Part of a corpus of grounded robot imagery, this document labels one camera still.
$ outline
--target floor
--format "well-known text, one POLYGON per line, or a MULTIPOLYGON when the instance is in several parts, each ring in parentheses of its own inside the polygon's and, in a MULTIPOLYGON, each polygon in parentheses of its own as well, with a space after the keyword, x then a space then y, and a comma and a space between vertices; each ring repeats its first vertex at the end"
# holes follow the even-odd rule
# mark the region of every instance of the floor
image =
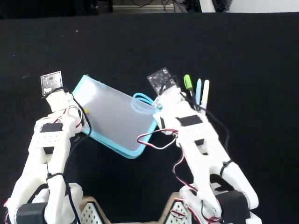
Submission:
MULTIPOLYGON (((113 13, 185 13, 187 11, 182 2, 183 0, 113 0, 113 13)), ((99 4, 99 8, 103 8, 103 2, 99 4)))

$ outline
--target marker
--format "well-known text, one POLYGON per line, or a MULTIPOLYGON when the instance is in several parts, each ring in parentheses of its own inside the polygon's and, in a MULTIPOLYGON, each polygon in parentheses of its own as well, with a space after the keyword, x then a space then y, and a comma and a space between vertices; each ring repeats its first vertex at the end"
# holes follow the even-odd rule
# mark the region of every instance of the marker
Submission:
POLYGON ((195 100, 196 104, 200 104, 200 94, 201 94, 201 79, 199 78, 196 83, 196 92, 195 92, 195 100))
MULTIPOLYGON (((207 105, 207 97, 209 95, 209 87, 210 87, 210 81, 209 80, 205 80, 204 83, 204 90, 202 93, 202 99, 201 99, 201 107, 206 109, 206 105, 207 105)), ((200 111, 202 114, 206 114, 206 112, 204 110, 200 111)))
POLYGON ((193 108, 195 110, 197 110, 195 95, 194 95, 194 91, 193 91, 193 86, 192 86, 191 78, 190 78, 189 75, 184 75, 184 84, 185 84, 186 89, 190 93, 190 97, 191 97, 191 99, 193 101, 193 108))

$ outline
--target circuit board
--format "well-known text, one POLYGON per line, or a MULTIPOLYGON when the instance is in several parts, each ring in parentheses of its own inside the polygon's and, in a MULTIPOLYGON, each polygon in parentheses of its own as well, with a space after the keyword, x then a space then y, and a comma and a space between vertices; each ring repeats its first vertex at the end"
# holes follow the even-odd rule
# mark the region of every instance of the circuit board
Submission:
POLYGON ((41 76, 41 85, 43 96, 56 88, 62 87, 61 71, 41 76))
POLYGON ((163 87, 162 90, 165 91, 170 87, 176 85, 175 80, 171 79, 171 74, 166 68, 162 68, 159 71, 156 71, 155 73, 148 76, 147 79, 157 95, 159 95, 161 87, 163 87))

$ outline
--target green marker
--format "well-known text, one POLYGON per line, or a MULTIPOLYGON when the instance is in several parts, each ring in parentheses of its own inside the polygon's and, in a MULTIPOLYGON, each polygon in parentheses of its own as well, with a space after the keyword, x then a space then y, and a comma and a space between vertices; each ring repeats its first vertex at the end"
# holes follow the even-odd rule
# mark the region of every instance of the green marker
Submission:
POLYGON ((197 110, 196 100, 195 100, 195 94, 194 94, 194 91, 193 91, 193 86, 192 86, 190 75, 184 75, 184 84, 185 84, 186 89, 190 93, 190 97, 191 97, 191 99, 193 101, 193 108, 195 110, 197 110))

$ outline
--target perforated metal plate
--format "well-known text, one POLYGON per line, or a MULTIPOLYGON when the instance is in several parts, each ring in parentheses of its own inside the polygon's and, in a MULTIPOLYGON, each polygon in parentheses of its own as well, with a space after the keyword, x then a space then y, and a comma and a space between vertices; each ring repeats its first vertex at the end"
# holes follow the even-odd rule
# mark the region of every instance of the perforated metal plate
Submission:
POLYGON ((87 203, 82 210, 81 224, 104 224, 93 203, 87 203))
POLYGON ((180 213, 186 215, 186 217, 181 218, 181 219, 176 218, 169 211, 168 216, 167 216, 164 224, 192 224, 191 212, 184 207, 183 203, 174 202, 173 205, 172 205, 171 210, 180 212, 180 213))

